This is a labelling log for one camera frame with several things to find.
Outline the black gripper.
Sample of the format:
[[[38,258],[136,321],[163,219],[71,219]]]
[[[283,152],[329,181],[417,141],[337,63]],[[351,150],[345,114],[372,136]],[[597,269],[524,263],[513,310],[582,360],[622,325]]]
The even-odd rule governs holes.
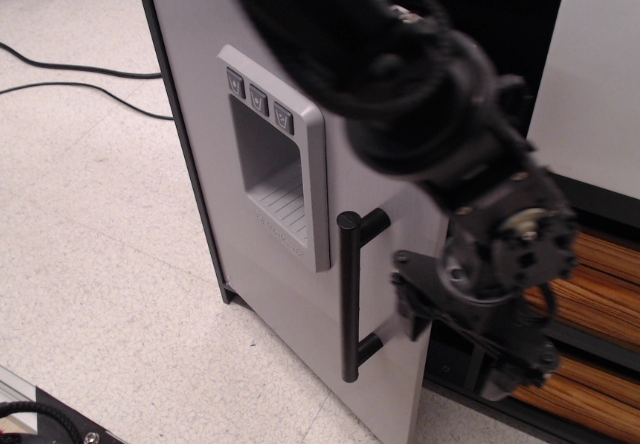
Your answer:
[[[479,376],[478,393],[499,401],[521,386],[541,387],[559,367],[559,352],[544,330],[557,315],[550,285],[540,286],[546,313],[536,313],[521,291],[478,298],[464,288],[469,283],[454,259],[400,250],[393,256],[391,282],[396,311],[406,336],[415,342],[434,321],[479,346],[491,358]]]

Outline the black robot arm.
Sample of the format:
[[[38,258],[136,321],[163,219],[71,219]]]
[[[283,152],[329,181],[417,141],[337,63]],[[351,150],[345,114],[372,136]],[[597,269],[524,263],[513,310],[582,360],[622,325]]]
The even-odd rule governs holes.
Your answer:
[[[559,353],[551,282],[576,264],[574,213],[515,129],[516,76],[454,30],[436,0],[239,0],[356,156],[430,196],[453,223],[443,255],[400,250],[391,281],[411,340],[440,321],[492,359],[482,397],[542,386]]]

